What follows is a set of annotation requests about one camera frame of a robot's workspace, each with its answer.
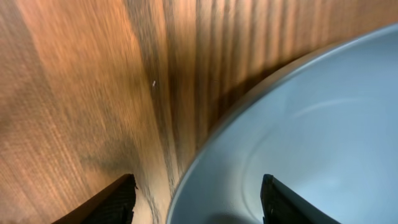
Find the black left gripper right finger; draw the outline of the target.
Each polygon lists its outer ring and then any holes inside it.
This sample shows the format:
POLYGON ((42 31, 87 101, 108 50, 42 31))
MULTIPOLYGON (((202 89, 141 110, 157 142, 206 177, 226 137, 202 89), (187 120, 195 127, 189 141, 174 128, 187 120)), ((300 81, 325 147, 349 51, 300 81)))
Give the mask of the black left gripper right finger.
POLYGON ((270 174, 263 176, 261 203, 265 224, 339 224, 270 174))

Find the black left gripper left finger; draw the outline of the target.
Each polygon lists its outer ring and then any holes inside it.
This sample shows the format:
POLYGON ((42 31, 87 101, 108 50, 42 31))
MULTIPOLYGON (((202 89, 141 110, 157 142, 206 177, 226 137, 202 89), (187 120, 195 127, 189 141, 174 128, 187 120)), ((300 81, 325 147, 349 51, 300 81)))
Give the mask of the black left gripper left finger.
POLYGON ((124 174, 55 224, 131 224, 136 204, 136 180, 124 174))

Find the blue plastic plate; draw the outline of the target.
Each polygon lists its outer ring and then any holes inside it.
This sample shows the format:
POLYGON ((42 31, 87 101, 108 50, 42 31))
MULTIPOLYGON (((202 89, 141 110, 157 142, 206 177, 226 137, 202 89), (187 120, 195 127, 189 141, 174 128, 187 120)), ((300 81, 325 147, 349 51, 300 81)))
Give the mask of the blue plastic plate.
POLYGON ((263 176, 340 223, 397 222, 397 26, 256 85, 180 181, 168 223, 261 223, 263 176))

